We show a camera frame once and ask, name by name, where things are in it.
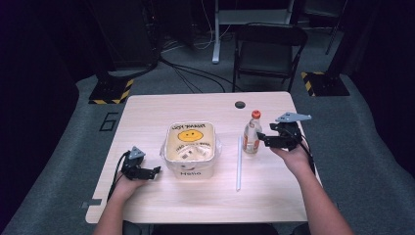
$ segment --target yellow cartoon face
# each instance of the yellow cartoon face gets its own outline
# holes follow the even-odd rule
[[[189,129],[180,132],[177,137],[184,142],[194,142],[202,139],[204,134],[199,130]]]

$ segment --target light wood surface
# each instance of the light wood surface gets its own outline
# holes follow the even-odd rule
[[[235,108],[243,101],[243,109]],[[299,185],[283,161],[260,144],[254,156],[243,152],[241,190],[236,191],[238,137],[255,109],[263,132],[276,135],[269,123],[285,112],[296,113],[287,92],[253,92],[131,96],[119,121],[86,221],[97,223],[120,156],[133,146],[146,153],[144,168],[161,173],[130,198],[124,219],[136,223],[240,223],[307,221]],[[210,179],[177,179],[160,157],[161,145],[174,122],[208,121],[221,142]]]

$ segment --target chair backrest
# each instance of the chair backrest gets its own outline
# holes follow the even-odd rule
[[[274,43],[287,46],[305,45],[308,36],[300,27],[277,23],[247,23],[236,33],[236,41]]]

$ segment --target bottle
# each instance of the bottle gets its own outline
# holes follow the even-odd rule
[[[256,154],[259,147],[259,139],[257,132],[262,132],[262,127],[259,123],[260,111],[254,110],[252,119],[245,126],[243,149],[247,154]]]

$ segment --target black chair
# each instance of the black chair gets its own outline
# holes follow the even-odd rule
[[[326,55],[329,54],[333,41],[336,37],[336,33],[339,29],[342,16],[345,12],[347,0],[305,0],[302,7],[302,13],[315,19],[321,19],[331,22],[333,25],[330,34],[329,47],[327,48]]]
[[[307,34],[299,27],[275,23],[247,23],[236,31],[232,92],[240,74],[290,80],[291,91]]]

